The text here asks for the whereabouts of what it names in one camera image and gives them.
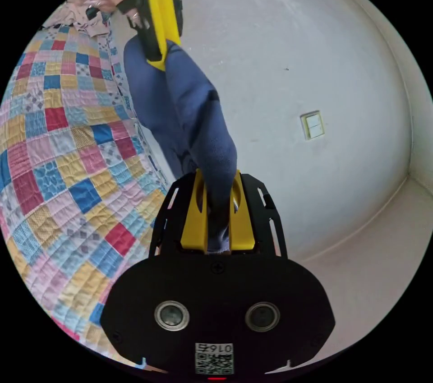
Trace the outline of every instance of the screw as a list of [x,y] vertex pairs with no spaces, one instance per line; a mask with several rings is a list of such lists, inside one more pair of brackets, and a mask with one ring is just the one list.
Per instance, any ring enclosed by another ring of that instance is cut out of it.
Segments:
[[221,261],[216,261],[211,265],[211,271],[216,275],[221,275],[221,273],[224,272],[224,269],[224,264],[221,263]]
[[121,344],[121,343],[122,343],[122,336],[120,335],[119,332],[114,332],[114,333],[113,333],[113,341],[114,341],[116,344]]

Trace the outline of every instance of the red object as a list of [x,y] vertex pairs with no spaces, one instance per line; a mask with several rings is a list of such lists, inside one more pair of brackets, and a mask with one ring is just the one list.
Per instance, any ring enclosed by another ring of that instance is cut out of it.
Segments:
[[30,71],[32,70],[31,64],[23,64],[18,70],[16,80],[28,78],[30,76]]
[[92,78],[103,79],[102,69],[100,67],[89,66],[89,69],[90,69],[90,76]]
[[64,113],[64,108],[47,108],[45,109],[46,129],[51,130],[62,129],[68,127],[68,120]]
[[53,46],[51,47],[52,51],[62,51],[66,42],[64,40],[54,40]]
[[13,180],[13,183],[17,200],[24,215],[27,215],[44,202],[33,171],[20,175]]
[[120,154],[124,159],[129,159],[130,157],[137,154],[132,139],[130,137],[118,139],[116,141],[116,144]]
[[114,121],[108,124],[111,128],[111,133],[113,134],[113,139],[117,141],[118,139],[129,138],[128,131],[126,130],[123,121]]
[[134,236],[122,224],[117,224],[106,236],[105,240],[124,257],[134,244]]

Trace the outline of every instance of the colorful quilt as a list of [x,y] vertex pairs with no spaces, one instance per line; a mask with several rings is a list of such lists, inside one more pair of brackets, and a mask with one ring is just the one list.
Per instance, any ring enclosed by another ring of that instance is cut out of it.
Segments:
[[132,366],[99,317],[147,257],[166,194],[136,124],[112,33],[67,26],[36,34],[0,108],[0,226],[17,270],[68,335]]

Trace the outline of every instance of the label sticker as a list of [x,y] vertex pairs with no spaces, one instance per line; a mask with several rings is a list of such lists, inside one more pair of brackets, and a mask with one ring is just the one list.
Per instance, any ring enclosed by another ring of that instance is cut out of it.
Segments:
[[234,374],[233,344],[195,344],[196,374]]

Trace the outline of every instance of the white wall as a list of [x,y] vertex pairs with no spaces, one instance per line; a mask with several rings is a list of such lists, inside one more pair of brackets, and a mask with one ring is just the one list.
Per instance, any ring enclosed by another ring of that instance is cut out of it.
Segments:
[[413,147],[410,174],[433,193],[433,100],[431,93],[414,56],[397,30],[369,0],[355,1],[381,31],[399,66],[412,116]]
[[[183,0],[183,45],[217,87],[239,168],[268,187],[292,258],[368,221],[407,175],[410,113],[392,54],[353,0]],[[325,135],[299,116],[319,109]]]
[[320,279],[336,319],[324,347],[302,366],[351,346],[381,322],[412,280],[432,230],[433,198],[409,178],[365,229],[302,262]]

